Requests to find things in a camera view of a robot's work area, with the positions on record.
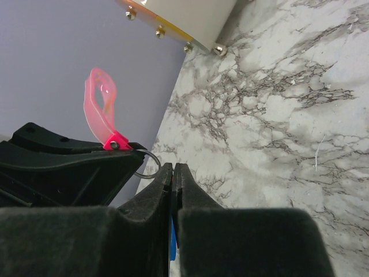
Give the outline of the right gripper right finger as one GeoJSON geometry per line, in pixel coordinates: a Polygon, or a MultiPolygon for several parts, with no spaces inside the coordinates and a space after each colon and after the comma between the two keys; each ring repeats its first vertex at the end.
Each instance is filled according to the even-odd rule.
{"type": "Polygon", "coordinates": [[[174,169],[182,276],[334,276],[317,224],[296,208],[223,208],[174,169]]]}

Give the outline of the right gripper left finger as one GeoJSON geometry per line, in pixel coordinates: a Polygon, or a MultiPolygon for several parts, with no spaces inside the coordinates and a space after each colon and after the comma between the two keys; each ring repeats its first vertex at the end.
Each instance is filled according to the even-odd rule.
{"type": "Polygon", "coordinates": [[[172,170],[119,208],[1,209],[1,275],[168,276],[172,170]]]}

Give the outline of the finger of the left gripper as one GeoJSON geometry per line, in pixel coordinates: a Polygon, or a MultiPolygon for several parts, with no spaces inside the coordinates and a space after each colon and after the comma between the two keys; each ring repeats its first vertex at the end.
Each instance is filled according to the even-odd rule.
{"type": "Polygon", "coordinates": [[[109,205],[142,165],[138,151],[34,152],[1,142],[1,206],[109,205]]]}
{"type": "Polygon", "coordinates": [[[30,151],[49,154],[87,154],[103,150],[100,143],[70,139],[33,122],[15,131],[10,143],[30,151]]]}

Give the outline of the pink strap keyring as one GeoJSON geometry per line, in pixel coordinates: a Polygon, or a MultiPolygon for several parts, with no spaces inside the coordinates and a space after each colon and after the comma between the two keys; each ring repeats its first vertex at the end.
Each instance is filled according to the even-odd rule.
{"type": "Polygon", "coordinates": [[[151,174],[135,172],[141,179],[154,179],[162,165],[158,157],[145,147],[132,143],[115,126],[115,101],[118,94],[115,81],[101,68],[93,68],[84,84],[84,114],[87,124],[102,146],[105,156],[115,157],[134,154],[139,158],[150,157],[157,165],[151,174]]]}

